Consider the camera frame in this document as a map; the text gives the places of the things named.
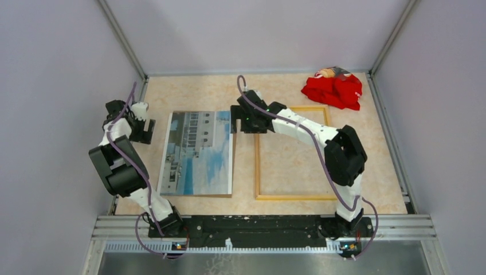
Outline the building photo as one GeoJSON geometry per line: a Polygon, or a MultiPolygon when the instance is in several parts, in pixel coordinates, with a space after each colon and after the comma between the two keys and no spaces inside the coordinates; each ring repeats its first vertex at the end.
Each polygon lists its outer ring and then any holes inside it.
{"type": "Polygon", "coordinates": [[[175,111],[168,119],[158,193],[230,197],[233,135],[229,111],[175,111]]]}

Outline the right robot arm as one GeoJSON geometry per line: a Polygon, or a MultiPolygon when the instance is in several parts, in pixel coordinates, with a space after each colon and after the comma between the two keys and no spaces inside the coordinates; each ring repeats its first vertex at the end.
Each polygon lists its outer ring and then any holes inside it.
{"type": "Polygon", "coordinates": [[[325,176],[337,197],[336,212],[323,233],[333,239],[351,236],[363,218],[362,176],[366,152],[353,127],[334,128],[303,117],[278,102],[266,104],[258,91],[243,91],[230,107],[230,131],[279,133],[315,147],[325,176]]]}

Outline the yellow wooden picture frame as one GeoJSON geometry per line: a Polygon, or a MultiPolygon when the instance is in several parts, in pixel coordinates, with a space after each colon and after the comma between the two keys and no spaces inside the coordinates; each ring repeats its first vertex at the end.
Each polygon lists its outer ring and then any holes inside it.
{"type": "MultiPolygon", "coordinates": [[[[321,112],[324,125],[331,124],[331,115],[327,105],[300,105],[289,107],[292,111],[321,112]]],[[[261,164],[260,164],[260,136],[254,134],[254,198],[257,201],[336,201],[332,194],[314,195],[262,195],[261,194],[261,164]]]]}

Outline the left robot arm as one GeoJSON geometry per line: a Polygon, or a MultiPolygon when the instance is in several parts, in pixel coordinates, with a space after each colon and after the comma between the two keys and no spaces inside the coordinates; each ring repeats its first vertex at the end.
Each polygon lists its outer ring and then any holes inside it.
{"type": "Polygon", "coordinates": [[[156,194],[148,171],[133,143],[151,144],[155,120],[148,118],[148,104],[112,100],[103,123],[103,138],[89,150],[104,187],[111,195],[137,203],[147,214],[152,231],[149,236],[176,237],[184,222],[176,207],[156,194]]]}

